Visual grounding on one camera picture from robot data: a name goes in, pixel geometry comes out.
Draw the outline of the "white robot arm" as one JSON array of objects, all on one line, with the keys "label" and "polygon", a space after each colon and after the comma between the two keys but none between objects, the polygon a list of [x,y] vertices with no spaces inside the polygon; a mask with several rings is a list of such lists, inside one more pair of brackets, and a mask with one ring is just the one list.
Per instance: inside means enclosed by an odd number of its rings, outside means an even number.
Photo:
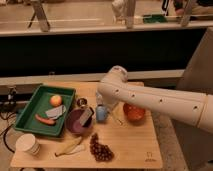
[{"label": "white robot arm", "polygon": [[106,105],[117,101],[149,109],[213,133],[213,95],[129,84],[121,66],[112,67],[100,80],[97,91]]}]

